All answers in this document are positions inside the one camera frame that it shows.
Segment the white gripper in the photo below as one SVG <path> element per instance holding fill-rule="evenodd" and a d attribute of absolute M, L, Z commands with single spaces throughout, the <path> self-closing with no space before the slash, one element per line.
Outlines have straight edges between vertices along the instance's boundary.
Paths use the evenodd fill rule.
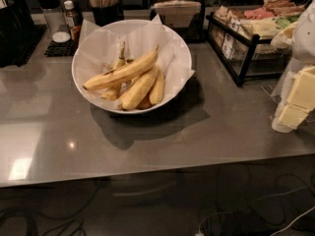
<path fill-rule="evenodd" d="M 315 64 L 315 0 L 296 23 L 290 24 L 272 39 L 272 45 L 277 49 L 290 47 L 292 51 L 271 94 L 272 98 L 283 99 L 282 93 L 290 92 L 286 102 L 291 105 L 280 103 L 272 121 L 275 131 L 289 133 L 306 119 L 308 112 L 315 109 L 315 67 L 308 66 Z"/>

